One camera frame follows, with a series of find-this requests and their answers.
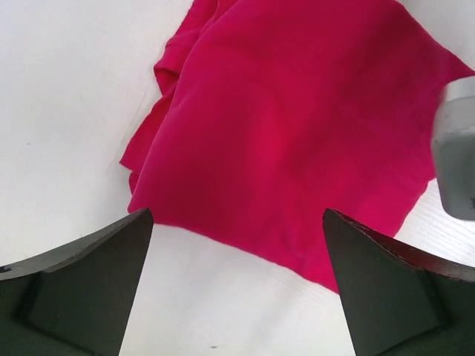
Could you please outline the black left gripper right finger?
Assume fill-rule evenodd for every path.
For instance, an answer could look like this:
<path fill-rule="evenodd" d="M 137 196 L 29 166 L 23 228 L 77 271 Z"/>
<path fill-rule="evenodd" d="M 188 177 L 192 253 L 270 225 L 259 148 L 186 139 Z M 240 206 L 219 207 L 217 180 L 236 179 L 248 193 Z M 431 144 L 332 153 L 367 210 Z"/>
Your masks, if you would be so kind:
<path fill-rule="evenodd" d="M 335 210 L 323 229 L 357 355 L 474 354 L 474 268 Z"/>

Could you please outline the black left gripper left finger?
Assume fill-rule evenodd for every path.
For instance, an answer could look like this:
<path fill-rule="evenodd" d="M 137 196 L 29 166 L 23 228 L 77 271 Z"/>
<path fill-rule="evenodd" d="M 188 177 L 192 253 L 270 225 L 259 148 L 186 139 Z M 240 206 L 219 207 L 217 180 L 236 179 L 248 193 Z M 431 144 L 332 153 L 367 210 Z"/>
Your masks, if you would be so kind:
<path fill-rule="evenodd" d="M 153 228 L 147 209 L 1 267 L 2 355 L 118 355 Z"/>

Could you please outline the magenta t-shirt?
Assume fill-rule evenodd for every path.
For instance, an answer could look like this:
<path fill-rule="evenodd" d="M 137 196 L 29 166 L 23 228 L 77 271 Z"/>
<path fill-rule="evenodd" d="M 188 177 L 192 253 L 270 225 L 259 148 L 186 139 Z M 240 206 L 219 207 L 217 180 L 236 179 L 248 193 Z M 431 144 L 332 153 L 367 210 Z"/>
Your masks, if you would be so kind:
<path fill-rule="evenodd" d="M 336 291 L 325 210 L 394 237 L 435 177 L 442 89 L 472 70 L 397 1 L 194 1 L 154 74 L 128 210 Z"/>

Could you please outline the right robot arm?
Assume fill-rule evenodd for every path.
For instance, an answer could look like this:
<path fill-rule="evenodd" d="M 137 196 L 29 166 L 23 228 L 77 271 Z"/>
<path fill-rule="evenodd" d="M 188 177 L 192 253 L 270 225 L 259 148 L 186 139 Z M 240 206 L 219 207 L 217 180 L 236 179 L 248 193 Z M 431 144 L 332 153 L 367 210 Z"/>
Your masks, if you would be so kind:
<path fill-rule="evenodd" d="M 447 84 L 437 109 L 431 151 L 442 207 L 474 220 L 474 77 Z"/>

